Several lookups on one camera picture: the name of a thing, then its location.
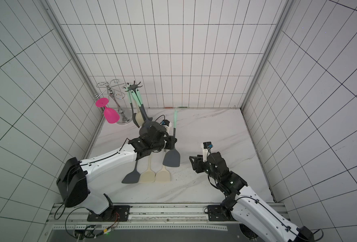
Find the grey utensil green handle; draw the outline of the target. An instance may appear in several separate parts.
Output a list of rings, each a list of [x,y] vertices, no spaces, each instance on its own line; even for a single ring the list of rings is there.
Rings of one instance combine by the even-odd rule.
[[[174,111],[174,119],[173,119],[173,136],[170,137],[169,148],[164,157],[163,165],[167,167],[179,167],[181,162],[181,155],[175,148],[176,143],[176,124],[177,124],[177,109]]]

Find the beige spatula grey handle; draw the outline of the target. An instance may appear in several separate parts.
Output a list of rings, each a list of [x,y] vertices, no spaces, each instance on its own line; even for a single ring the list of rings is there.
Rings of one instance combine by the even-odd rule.
[[[170,172],[162,165],[161,169],[155,174],[155,183],[169,183],[171,181]]]

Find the beige spatula green handle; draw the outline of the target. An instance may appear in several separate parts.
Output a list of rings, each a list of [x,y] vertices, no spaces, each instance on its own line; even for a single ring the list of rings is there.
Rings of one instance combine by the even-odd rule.
[[[155,172],[151,169],[151,162],[152,154],[149,155],[147,170],[140,175],[139,183],[149,184],[155,182]]]

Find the grey spatula green handle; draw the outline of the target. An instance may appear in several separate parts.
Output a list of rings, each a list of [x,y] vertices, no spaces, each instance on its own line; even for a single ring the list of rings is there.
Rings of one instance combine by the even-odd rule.
[[[137,170],[137,166],[138,166],[138,160],[136,160],[135,162],[135,166],[134,166],[134,170],[132,172],[130,172],[129,174],[127,174],[123,180],[122,183],[123,184],[136,184],[139,182],[140,179],[140,173]]]

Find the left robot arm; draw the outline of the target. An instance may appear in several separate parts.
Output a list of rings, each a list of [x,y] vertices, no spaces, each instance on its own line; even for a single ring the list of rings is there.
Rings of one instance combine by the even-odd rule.
[[[126,139],[124,144],[111,152],[79,161],[76,157],[66,161],[56,185],[65,208],[81,206],[101,221],[110,221],[116,212],[107,194],[95,191],[91,186],[96,178],[121,165],[150,156],[153,152],[172,149],[177,139],[169,135],[172,123],[163,120],[152,122],[150,130],[138,138]]]

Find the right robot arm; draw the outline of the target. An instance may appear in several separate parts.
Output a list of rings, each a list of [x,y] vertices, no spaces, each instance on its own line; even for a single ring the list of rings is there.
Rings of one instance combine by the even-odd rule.
[[[307,227],[298,227],[269,206],[238,174],[229,170],[219,152],[190,156],[196,173],[206,173],[216,181],[216,188],[225,199],[222,214],[248,227],[266,242],[314,242]]]

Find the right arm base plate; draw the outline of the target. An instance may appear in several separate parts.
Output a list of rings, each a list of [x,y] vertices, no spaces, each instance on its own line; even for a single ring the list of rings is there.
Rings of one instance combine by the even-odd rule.
[[[208,205],[204,212],[208,215],[209,221],[235,221],[231,212],[221,205]]]

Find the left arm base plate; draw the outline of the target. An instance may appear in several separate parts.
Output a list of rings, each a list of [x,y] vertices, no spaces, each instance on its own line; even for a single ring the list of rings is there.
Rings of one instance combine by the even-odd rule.
[[[89,212],[87,217],[88,222],[126,222],[129,218],[131,206],[129,205],[114,205],[110,206],[102,214]]]

